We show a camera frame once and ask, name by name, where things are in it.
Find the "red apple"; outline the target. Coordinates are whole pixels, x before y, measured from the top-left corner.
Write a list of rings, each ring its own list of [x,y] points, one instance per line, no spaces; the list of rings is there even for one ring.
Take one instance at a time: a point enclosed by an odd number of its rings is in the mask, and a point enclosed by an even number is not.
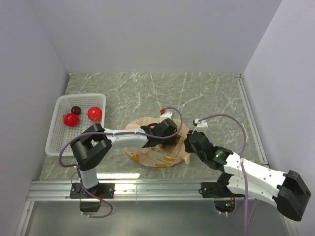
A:
[[[79,123],[79,117],[75,113],[68,113],[63,116],[63,123],[66,126],[74,127]]]
[[[87,115],[88,115],[89,120],[93,122],[97,122],[97,121],[100,121],[102,118],[102,110],[99,107],[91,107],[88,110]]]

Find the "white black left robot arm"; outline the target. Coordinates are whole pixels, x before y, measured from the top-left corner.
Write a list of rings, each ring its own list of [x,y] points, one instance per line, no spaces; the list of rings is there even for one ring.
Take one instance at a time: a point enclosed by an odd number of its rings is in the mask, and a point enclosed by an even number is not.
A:
[[[163,143],[169,144],[174,142],[177,131],[177,125],[170,118],[134,130],[104,129],[98,123],[90,126],[78,140],[70,144],[79,168],[81,191],[89,198],[98,194],[96,166],[109,151],[121,148],[152,148]]]

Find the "orange banana-print plastic bag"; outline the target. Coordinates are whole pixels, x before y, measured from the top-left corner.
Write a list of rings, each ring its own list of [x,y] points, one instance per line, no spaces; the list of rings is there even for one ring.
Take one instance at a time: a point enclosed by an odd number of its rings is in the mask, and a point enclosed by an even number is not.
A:
[[[139,148],[127,147],[125,152],[134,160],[147,167],[164,168],[174,166],[182,161],[190,163],[190,154],[185,151],[184,140],[189,128],[182,125],[174,145]]]

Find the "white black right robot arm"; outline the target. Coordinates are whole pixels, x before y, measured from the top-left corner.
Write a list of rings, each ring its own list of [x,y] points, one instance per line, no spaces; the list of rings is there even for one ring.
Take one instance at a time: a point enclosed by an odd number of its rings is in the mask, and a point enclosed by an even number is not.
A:
[[[204,198],[244,196],[269,203],[285,217],[301,221],[311,192],[297,172],[275,171],[240,156],[226,148],[214,146],[203,132],[189,131],[185,150],[221,175],[215,183],[203,182]]]

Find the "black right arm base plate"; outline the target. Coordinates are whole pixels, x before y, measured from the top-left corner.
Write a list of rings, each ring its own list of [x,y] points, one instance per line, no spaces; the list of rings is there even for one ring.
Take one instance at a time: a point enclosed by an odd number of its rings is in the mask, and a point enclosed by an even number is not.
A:
[[[219,190],[219,185],[216,182],[201,182],[201,188],[198,193],[202,198],[220,198],[222,194]]]

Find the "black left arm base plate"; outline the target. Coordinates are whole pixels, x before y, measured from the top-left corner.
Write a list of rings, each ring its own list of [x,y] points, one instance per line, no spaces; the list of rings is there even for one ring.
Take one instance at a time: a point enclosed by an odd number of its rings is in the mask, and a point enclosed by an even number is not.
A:
[[[114,183],[99,183],[98,185],[88,189],[88,191],[103,199],[112,199],[114,197],[115,184]],[[73,183],[70,190],[70,199],[88,199],[91,195],[86,193],[81,186],[81,183]]]

